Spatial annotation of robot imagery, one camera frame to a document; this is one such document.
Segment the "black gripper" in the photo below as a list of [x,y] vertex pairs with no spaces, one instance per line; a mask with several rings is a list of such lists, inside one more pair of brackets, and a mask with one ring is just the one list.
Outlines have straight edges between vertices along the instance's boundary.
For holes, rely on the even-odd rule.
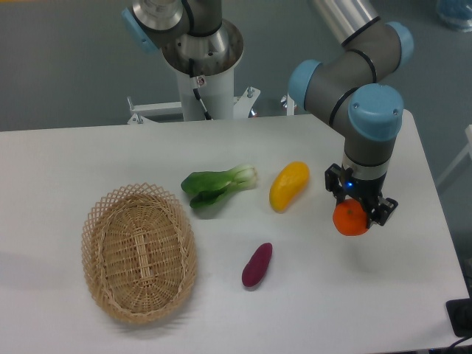
[[354,178],[350,169],[344,170],[332,164],[324,172],[325,189],[333,194],[336,205],[347,198],[358,201],[367,212],[367,227],[373,224],[384,226],[398,207],[392,198],[382,197],[386,175],[373,180]]

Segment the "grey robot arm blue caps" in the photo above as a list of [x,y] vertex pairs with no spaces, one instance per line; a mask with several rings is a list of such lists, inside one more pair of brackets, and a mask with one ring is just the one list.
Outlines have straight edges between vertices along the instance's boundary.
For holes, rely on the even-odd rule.
[[[300,63],[288,97],[344,137],[341,165],[324,174],[338,202],[358,201],[368,224],[384,225],[397,202],[382,187],[403,117],[403,99],[382,79],[409,60],[410,31],[382,22],[368,1],[315,1],[344,53],[328,64]],[[239,30],[219,1],[134,1],[122,20],[143,51],[162,52],[176,73],[186,121],[235,117],[234,68],[243,54]]]

